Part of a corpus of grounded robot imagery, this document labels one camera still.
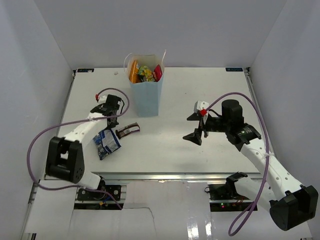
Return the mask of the yellow green candy bag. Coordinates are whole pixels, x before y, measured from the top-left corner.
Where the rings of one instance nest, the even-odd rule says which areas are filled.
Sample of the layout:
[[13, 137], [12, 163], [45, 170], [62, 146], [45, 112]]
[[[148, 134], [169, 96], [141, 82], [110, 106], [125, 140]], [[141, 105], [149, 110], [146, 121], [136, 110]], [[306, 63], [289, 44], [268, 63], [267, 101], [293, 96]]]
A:
[[150, 70], [150, 68], [146, 65], [141, 66], [137, 72], [138, 78], [141, 82], [155, 82], [156, 78], [154, 73]]

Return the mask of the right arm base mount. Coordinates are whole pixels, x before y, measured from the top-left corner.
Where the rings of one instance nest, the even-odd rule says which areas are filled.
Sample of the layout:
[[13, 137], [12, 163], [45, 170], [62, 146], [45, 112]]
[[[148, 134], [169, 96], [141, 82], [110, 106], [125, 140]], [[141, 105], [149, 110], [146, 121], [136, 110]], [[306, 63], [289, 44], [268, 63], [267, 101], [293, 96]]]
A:
[[242, 212], [253, 202], [242, 195], [231, 196], [227, 193], [225, 184], [209, 184], [204, 188], [204, 192], [209, 194], [209, 205], [212, 213]]

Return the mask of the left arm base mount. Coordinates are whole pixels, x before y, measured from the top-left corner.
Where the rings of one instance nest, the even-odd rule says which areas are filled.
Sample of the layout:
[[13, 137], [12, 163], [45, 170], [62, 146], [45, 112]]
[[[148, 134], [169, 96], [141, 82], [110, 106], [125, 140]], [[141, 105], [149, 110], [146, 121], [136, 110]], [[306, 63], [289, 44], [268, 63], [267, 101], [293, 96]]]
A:
[[[103, 191], [108, 192], [117, 202], [121, 200], [121, 185], [106, 185]], [[78, 190], [74, 208], [77, 210], [119, 210], [108, 194], [87, 191], [84, 188]]]

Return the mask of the orange chips bag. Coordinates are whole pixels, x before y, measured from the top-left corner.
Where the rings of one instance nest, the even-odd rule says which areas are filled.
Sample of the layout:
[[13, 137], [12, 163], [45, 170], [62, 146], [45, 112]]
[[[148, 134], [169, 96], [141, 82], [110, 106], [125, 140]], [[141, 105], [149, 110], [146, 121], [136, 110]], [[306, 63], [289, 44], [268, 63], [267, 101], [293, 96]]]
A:
[[134, 60], [131, 69], [130, 69], [130, 74], [129, 74], [129, 80], [132, 84], [136, 84], [140, 81], [138, 72], [139, 72], [139, 66], [138, 66], [138, 61]]

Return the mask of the small red candy wrapper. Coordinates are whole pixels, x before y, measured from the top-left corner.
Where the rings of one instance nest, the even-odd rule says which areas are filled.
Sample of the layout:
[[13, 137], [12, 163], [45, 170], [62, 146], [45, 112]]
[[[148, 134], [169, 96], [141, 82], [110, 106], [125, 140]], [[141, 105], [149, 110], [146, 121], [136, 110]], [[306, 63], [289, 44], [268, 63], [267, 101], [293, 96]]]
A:
[[162, 68], [158, 64], [153, 71], [153, 77], [155, 82], [158, 82], [162, 78], [162, 76], [163, 76]]

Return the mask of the brown chocolate bar wrapper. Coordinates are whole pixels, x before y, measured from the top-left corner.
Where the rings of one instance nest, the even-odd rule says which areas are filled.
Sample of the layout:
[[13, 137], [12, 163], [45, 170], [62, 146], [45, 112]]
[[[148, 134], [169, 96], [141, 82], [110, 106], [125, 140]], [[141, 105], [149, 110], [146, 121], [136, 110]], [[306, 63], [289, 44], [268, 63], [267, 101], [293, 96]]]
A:
[[135, 123], [129, 124], [125, 127], [117, 129], [115, 131], [115, 134], [119, 139], [122, 139], [132, 133], [138, 133], [138, 132], [140, 132], [140, 130], [141, 130], [140, 126], [138, 125], [137, 122], [135, 122]]

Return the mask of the blue snack bag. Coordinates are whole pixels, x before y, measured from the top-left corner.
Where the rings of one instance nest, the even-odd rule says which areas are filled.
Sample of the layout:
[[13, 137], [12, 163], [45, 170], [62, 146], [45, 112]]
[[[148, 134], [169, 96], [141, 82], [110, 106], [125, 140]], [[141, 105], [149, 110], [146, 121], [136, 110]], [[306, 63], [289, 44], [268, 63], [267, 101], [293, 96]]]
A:
[[121, 148], [120, 141], [112, 129], [105, 129], [99, 132], [93, 138], [93, 142], [100, 161]]

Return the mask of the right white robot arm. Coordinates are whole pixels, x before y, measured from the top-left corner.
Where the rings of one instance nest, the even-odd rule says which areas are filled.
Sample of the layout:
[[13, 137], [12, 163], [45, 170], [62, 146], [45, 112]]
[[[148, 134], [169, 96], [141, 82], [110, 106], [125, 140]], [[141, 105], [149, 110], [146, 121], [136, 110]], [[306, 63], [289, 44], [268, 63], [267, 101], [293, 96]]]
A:
[[273, 222], [283, 231], [288, 231], [316, 215], [318, 191], [304, 186], [267, 152], [267, 144], [260, 133], [245, 122], [243, 108], [235, 99], [221, 103], [221, 115], [212, 117], [209, 103], [197, 101], [188, 121], [198, 121], [193, 133], [183, 137], [197, 145], [209, 132], [225, 133], [227, 140], [249, 159], [261, 174], [266, 175], [268, 187], [262, 190], [257, 204], [269, 212]]

